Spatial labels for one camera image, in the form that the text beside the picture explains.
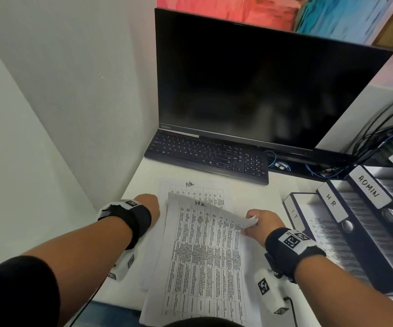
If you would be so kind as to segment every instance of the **white tracker device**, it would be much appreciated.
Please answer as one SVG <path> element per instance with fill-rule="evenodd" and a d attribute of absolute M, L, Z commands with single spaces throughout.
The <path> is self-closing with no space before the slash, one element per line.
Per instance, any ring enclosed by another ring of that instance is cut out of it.
<path fill-rule="evenodd" d="M 116 264 L 110 270 L 108 277 L 116 281 L 121 281 L 127 275 L 131 265 L 133 265 L 137 254 L 137 248 L 124 251 Z"/>
<path fill-rule="evenodd" d="M 261 294 L 261 300 L 272 314 L 283 314 L 289 310 L 283 299 L 281 280 L 277 279 L 273 272 L 268 269 L 259 269 L 254 274 L 254 282 L 259 294 Z"/>

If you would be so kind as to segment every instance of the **black sleeve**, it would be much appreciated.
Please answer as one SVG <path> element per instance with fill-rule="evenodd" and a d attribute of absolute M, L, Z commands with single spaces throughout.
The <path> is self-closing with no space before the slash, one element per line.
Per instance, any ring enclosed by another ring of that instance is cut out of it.
<path fill-rule="evenodd" d="M 0 264 L 0 326 L 57 326 L 56 277 L 39 258 L 14 257 Z"/>

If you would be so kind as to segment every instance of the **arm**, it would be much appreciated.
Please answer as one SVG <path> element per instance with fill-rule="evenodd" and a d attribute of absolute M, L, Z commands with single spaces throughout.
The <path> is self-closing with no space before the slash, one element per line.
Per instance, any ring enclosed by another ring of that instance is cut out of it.
<path fill-rule="evenodd" d="M 285 225 L 270 211 L 249 210 L 247 218 L 254 215 L 258 224 L 244 234 L 265 247 L 269 234 Z M 323 327 L 393 326 L 393 301 L 324 256 L 303 259 L 296 267 L 295 280 Z"/>
<path fill-rule="evenodd" d="M 152 227 L 160 216 L 156 196 L 144 194 L 135 200 L 150 210 Z M 60 293 L 60 326 L 101 285 L 131 239 L 132 231 L 122 219 L 107 217 L 24 253 L 46 262 L 56 277 Z"/>

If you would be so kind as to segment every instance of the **red painted surface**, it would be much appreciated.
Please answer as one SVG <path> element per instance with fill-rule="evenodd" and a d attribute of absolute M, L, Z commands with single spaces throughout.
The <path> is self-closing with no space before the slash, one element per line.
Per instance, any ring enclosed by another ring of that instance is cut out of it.
<path fill-rule="evenodd" d="M 306 0 L 157 0 L 159 8 L 292 31 Z"/>

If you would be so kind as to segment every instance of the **monitor screen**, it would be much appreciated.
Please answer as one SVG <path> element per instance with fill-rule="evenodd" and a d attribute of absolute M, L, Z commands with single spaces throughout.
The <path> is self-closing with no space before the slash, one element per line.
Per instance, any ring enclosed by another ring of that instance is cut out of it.
<path fill-rule="evenodd" d="M 313 149 L 392 55 L 170 10 L 155 15 L 161 127 L 231 141 Z"/>

